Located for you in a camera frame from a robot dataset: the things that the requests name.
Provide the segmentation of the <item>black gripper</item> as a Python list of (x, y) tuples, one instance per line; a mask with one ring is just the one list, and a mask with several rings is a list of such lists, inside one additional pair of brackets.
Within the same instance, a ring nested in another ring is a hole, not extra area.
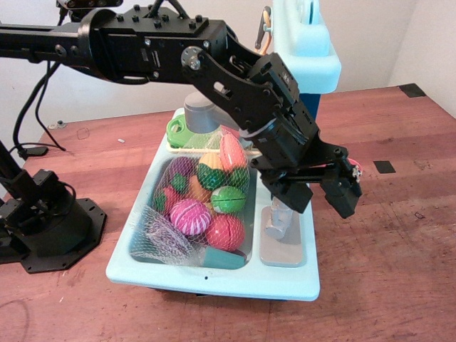
[(302, 101), (285, 105), (279, 100), (243, 100), (237, 104), (237, 123), (261, 153), (252, 166), (273, 197), (303, 214), (313, 197), (306, 183), (319, 182), (342, 218), (355, 213), (363, 193), (348, 151), (320, 139)]

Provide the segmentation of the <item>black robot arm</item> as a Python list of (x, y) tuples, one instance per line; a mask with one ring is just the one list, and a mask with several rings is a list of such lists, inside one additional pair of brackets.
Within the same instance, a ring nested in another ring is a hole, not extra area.
[(303, 212), (315, 182), (342, 217), (355, 212), (362, 190), (347, 149), (320, 139), (281, 57), (245, 48), (222, 20), (192, 18), (177, 2), (124, 14), (95, 7), (78, 23), (2, 25), (1, 55), (55, 61), (124, 85), (191, 84), (260, 151), (251, 165), (273, 196)]

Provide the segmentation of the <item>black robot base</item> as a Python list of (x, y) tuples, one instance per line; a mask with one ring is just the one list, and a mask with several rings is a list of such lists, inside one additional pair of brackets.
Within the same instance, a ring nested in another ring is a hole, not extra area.
[(106, 213), (56, 173), (30, 176), (2, 147), (1, 184), (11, 195), (1, 203), (2, 264), (30, 274), (67, 270), (99, 245)]

